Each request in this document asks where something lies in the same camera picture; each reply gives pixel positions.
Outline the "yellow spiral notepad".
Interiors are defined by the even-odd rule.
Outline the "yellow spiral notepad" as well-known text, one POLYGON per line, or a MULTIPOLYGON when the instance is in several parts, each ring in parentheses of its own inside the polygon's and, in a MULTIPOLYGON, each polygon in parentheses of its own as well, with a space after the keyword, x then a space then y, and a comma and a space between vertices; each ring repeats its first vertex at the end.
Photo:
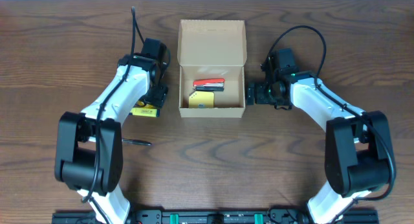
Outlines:
POLYGON ((194 91, 188 99, 189 108, 213 108, 214 92, 194 91))

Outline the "red stapler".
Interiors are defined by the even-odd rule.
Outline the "red stapler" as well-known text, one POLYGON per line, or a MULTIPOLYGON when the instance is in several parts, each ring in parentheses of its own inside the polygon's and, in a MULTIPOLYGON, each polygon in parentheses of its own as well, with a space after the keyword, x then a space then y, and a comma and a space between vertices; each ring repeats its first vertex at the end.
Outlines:
POLYGON ((196 91, 224 91, 224 78, 195 80, 193 87, 196 91))

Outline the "brown cardboard box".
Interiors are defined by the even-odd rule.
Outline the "brown cardboard box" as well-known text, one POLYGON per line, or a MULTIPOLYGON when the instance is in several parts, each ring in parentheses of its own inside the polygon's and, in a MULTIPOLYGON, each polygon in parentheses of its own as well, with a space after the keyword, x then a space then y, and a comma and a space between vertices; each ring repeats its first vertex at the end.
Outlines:
POLYGON ((241 118, 245 111, 246 29, 243 20, 182 19, 177 49, 182 118, 241 118), (223 79, 223 91, 197 98, 194 82, 223 79))

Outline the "yellow clear tape roll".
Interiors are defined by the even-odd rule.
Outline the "yellow clear tape roll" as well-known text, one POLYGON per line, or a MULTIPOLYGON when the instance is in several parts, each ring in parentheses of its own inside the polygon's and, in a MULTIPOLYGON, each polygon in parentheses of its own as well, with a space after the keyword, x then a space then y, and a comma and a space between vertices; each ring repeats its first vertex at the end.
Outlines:
POLYGON ((140 108, 146 108, 146 109, 155 109, 154 106, 152 106, 151 104, 148 104, 145 101, 141 101, 139 100, 136 104, 135 107, 140 107, 140 108))

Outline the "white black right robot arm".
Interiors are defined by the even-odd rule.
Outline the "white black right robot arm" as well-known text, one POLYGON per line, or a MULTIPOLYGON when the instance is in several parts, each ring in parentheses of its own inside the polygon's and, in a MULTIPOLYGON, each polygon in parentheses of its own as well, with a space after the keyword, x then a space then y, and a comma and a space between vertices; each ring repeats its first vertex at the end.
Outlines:
POLYGON ((326 182, 307 202, 300 223, 339 223, 360 201, 386 198, 396 165, 389 124, 380 111, 348 104, 311 73, 290 73, 248 86, 249 104, 296 107, 325 132, 326 182))

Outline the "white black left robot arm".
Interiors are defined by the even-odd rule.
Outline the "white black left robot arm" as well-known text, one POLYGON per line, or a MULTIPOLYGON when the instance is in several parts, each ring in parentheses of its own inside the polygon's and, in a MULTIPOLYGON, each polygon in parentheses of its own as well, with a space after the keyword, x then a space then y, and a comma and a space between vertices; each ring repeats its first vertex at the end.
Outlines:
POLYGON ((80 113, 58 122, 54 176, 77 191, 101 223, 125 223, 131 204, 119 186, 122 125, 135 104, 156 87, 167 68, 161 57, 136 53, 119 60, 113 80, 80 113))

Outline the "yellow highlighter marker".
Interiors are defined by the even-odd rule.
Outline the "yellow highlighter marker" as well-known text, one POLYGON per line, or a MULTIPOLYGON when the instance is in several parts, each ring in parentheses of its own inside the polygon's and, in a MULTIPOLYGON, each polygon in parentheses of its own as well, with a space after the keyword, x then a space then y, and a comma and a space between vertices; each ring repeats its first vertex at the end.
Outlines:
POLYGON ((133 116, 157 118, 160 116, 160 111, 152 108, 134 107, 129 114, 133 116))

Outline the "black pen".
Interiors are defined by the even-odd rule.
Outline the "black pen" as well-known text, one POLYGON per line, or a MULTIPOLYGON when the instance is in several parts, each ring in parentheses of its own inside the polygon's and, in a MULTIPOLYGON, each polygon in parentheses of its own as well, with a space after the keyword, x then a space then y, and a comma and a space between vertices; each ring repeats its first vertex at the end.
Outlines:
POLYGON ((122 139, 122 142, 134 145, 141 145, 141 146, 151 146, 152 143, 144 140, 136 140, 136 139, 122 139))

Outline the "black mounting rail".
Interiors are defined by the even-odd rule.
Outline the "black mounting rail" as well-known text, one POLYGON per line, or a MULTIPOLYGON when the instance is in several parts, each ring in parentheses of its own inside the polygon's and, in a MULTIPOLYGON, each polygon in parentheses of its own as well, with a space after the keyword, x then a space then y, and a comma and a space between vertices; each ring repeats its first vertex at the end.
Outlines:
MULTIPOLYGON (((53 224, 103 223, 94 212, 57 212, 52 215, 53 224)), ((128 224, 293 224, 314 223, 311 218, 296 209, 274 208, 267 211, 192 211, 167 212, 138 210, 126 219, 128 224)), ((350 210, 336 223, 379 224, 378 212, 373 209, 350 210)))

